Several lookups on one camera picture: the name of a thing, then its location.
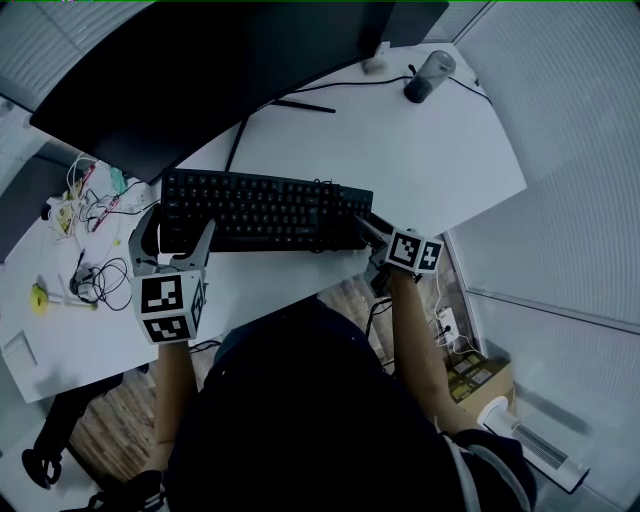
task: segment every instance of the white fan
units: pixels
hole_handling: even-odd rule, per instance
[[[478,416],[478,424],[503,437],[520,441],[525,458],[568,493],[584,480],[589,468],[545,441],[509,414],[506,397],[494,398]]]

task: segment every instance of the small white object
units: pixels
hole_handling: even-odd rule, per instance
[[[444,331],[447,326],[450,327],[449,332],[444,333],[444,339],[447,343],[453,343],[460,336],[458,332],[458,324],[453,316],[453,310],[451,308],[444,308],[438,313],[438,320],[440,321],[441,331]]]
[[[414,231],[394,229],[384,260],[415,274],[433,274],[442,245],[442,241],[425,238]]]
[[[194,339],[204,307],[204,271],[152,274],[131,280],[135,316],[152,345]]]
[[[382,55],[391,48],[390,41],[382,41],[376,48],[376,53],[370,59],[362,63],[362,71],[365,75],[382,75],[387,70],[387,63]]]
[[[20,377],[31,373],[38,365],[23,331],[2,347],[2,357],[16,382],[19,382]]]

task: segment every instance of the white desk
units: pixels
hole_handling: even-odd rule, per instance
[[[408,74],[434,49],[459,63],[456,77],[473,78],[453,45],[395,49],[389,69],[375,80]],[[358,65],[318,83],[365,81]],[[269,106],[251,116],[232,172],[291,178],[334,179],[374,192],[373,210],[393,224],[436,235],[525,188],[518,162],[493,109],[483,98],[446,81],[427,101],[404,98],[404,83],[335,87],[290,96],[333,107],[325,114]],[[182,167],[223,170],[236,128],[217,137]],[[102,239],[87,239],[85,260],[128,261],[127,240],[137,218],[108,218]],[[75,242],[41,250],[43,222],[36,222],[7,258],[0,289],[0,344],[24,331],[38,366],[15,375],[26,401],[54,395],[153,361],[132,307],[114,313],[67,308],[45,317],[31,313],[28,294],[41,275],[60,293],[75,269]],[[115,234],[122,241],[111,247]],[[198,342],[259,318],[364,271],[368,253],[212,253],[207,303]]]

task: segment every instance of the floor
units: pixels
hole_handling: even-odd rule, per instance
[[[457,275],[452,268],[447,251],[444,251],[438,269],[438,283],[442,293],[438,310],[450,306],[460,333],[471,340],[469,317]],[[418,283],[418,288],[425,315],[431,320],[438,300],[435,276],[425,276]],[[371,306],[376,302],[361,276],[327,289],[320,293],[319,297],[363,330],[367,324]],[[380,361],[388,364],[388,367],[393,364],[391,319],[391,309],[374,316],[369,335],[372,348]],[[431,324],[431,327],[435,335],[435,323]],[[465,350],[464,345],[467,342],[461,341],[458,351]],[[210,348],[192,356],[199,388],[202,387],[211,367],[215,350],[215,347]],[[455,361],[455,355],[450,354],[446,349],[442,350],[445,361],[451,357]],[[152,363],[146,374],[137,370],[125,373],[121,386],[89,405],[71,436],[71,445],[85,464],[99,477],[115,478],[125,482],[138,473],[149,455],[149,448],[153,444],[154,404],[155,364]]]

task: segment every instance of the power strip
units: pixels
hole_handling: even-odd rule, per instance
[[[453,343],[460,333],[458,332],[458,324],[453,316],[453,310],[451,308],[443,308],[438,313],[438,321],[440,322],[440,332],[444,331],[449,326],[449,332],[444,333],[444,339],[447,343]]]

